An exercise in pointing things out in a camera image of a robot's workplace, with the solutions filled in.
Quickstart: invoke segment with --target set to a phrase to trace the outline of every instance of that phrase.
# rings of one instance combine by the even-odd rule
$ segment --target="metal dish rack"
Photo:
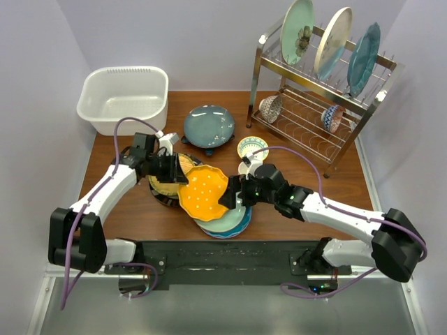
[[[337,62],[332,75],[326,80],[320,81],[314,73],[314,60],[324,29],[313,28],[310,45],[305,55],[296,65],[290,66],[281,55],[279,35],[283,21],[284,18],[280,19],[259,38],[251,84],[247,128],[250,128],[251,122],[255,120],[275,135],[302,147],[328,164],[324,171],[324,177],[329,177],[374,111],[385,99],[397,78],[402,74],[404,65],[393,61],[394,56],[391,59],[385,58],[385,52],[382,55],[378,54],[367,86],[357,98],[352,98],[348,95],[349,85],[346,74],[349,59],[356,44],[351,41],[346,42],[345,52]],[[271,40],[274,42],[264,50],[268,41]],[[261,66],[281,75],[281,84],[277,94],[283,98],[283,107],[281,114],[273,124],[266,122],[259,110],[254,112]],[[321,115],[334,104],[345,107],[346,112],[337,131],[331,134],[323,128]]]

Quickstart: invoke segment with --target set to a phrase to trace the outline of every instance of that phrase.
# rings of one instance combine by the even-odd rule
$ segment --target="gray wall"
[[[75,107],[90,69],[54,0],[0,10],[0,334],[24,334],[51,212],[79,196],[94,132]]]
[[[446,10],[406,2],[383,44],[405,74],[361,134],[383,210],[404,211],[427,241],[414,281],[431,334],[447,329]]]
[[[250,90],[259,37],[293,0],[58,0],[87,63],[152,65],[171,90]],[[353,9],[357,40],[377,21],[385,36],[405,0],[315,0],[316,24]],[[276,89],[267,70],[260,89]]]

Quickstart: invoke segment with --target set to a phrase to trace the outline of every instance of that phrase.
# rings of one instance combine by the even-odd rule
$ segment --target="bowl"
[[[221,218],[228,208],[218,203],[225,193],[228,177],[217,167],[199,165],[186,174],[189,183],[179,185],[180,206],[192,218],[208,222]]]
[[[335,133],[342,122],[343,113],[346,110],[339,105],[330,106],[321,115],[321,122],[323,122],[324,129],[329,133]]]
[[[281,114],[282,109],[282,97],[281,96],[269,96],[261,101],[259,104],[259,110],[261,116],[266,122],[272,124]]]
[[[250,151],[256,151],[259,149],[267,148],[268,144],[265,140],[256,136],[249,136],[242,138],[237,145],[237,154],[240,158],[247,155]],[[264,161],[268,156],[268,150],[264,150],[262,152],[254,155],[260,161]]]
[[[234,227],[232,230],[229,230],[227,232],[210,232],[209,230],[203,229],[203,232],[205,234],[208,234],[211,237],[214,237],[215,239],[231,239],[233,237],[238,236],[241,232],[243,232],[245,229],[247,229],[250,220],[251,220],[251,207],[247,207],[244,217],[240,221],[236,227]]]

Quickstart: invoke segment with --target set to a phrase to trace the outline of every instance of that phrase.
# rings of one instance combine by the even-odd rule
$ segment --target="yellow plate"
[[[187,174],[188,171],[194,166],[193,160],[185,154],[179,154],[179,161],[184,174]],[[158,193],[167,196],[177,195],[179,184],[161,183],[155,176],[149,176],[148,179],[152,188]]]
[[[209,165],[192,167],[186,174],[188,185],[179,185],[180,206],[192,218],[205,222],[221,218],[228,208],[218,203],[225,193],[228,177]]]

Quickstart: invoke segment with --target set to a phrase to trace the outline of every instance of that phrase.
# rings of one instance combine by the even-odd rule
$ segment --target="wooden table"
[[[271,92],[260,92],[258,101]],[[183,121],[190,110],[207,104],[221,105],[230,110],[235,118],[235,139],[218,148],[214,155],[207,157],[202,149],[178,142],[175,151],[192,154],[204,163],[216,166],[229,175],[237,174],[240,158],[236,147],[248,135],[262,137],[269,145],[286,145],[279,138],[268,133],[260,124],[245,127],[249,92],[170,92],[168,121],[164,133],[177,132],[183,136]],[[132,143],[132,137],[119,137],[120,149]],[[322,172],[325,163],[307,154]],[[114,157],[111,137],[97,135],[91,153],[81,195],[91,189],[104,175]],[[317,180],[313,170],[298,157],[281,150],[272,150],[266,161],[274,163],[291,184],[316,190]],[[352,146],[336,172],[329,179],[323,179],[324,195],[349,205],[372,209],[365,178],[355,146]],[[135,240],[169,239],[211,239],[194,223],[181,208],[173,209],[157,202],[149,191],[148,181],[131,189],[110,213],[104,225],[106,238],[122,237]],[[270,204],[257,204],[249,227],[236,239],[285,240],[320,239],[335,237],[349,239],[350,236],[316,223],[302,223],[283,217]]]

